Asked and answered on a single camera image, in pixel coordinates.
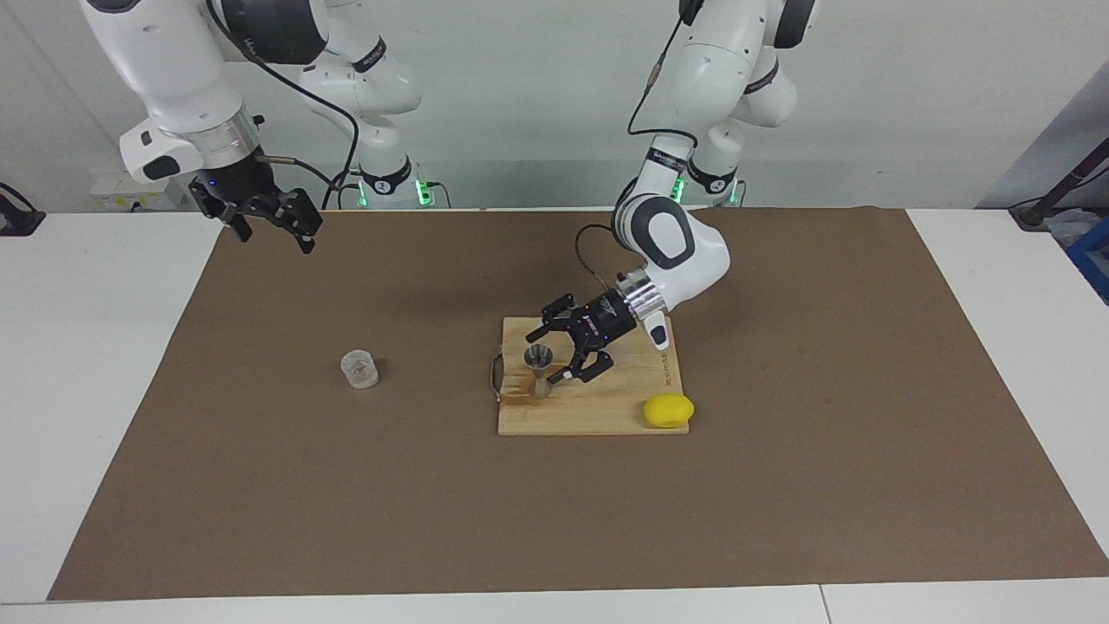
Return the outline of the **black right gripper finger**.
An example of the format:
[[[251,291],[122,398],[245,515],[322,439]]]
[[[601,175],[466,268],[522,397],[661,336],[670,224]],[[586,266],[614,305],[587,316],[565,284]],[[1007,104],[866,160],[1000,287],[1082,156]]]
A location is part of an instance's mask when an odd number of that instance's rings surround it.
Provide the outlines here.
[[[246,217],[240,212],[234,203],[224,202],[211,194],[208,183],[201,178],[193,178],[189,183],[191,197],[197,202],[199,209],[206,218],[214,218],[221,222],[230,231],[233,231],[238,241],[250,241],[253,231],[247,224]]]
[[[277,194],[277,226],[289,233],[301,246],[301,252],[311,254],[315,249],[322,226],[321,211],[316,208],[308,193],[302,188]]]

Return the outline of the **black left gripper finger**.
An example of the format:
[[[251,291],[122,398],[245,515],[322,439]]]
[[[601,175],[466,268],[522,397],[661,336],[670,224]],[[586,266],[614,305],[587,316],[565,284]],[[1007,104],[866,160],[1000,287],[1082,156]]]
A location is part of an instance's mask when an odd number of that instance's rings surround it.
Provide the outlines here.
[[[563,380],[581,380],[582,383],[589,383],[590,380],[610,370],[613,365],[613,357],[606,351],[606,345],[577,347],[571,352],[569,361],[562,367],[556,368],[554,372],[548,374],[546,381],[550,386],[558,386]]]
[[[580,324],[577,313],[577,299],[572,293],[558,297],[540,311],[538,327],[523,336],[523,340],[529,344],[538,342],[549,333],[564,333],[573,344],[579,342],[578,325]]]

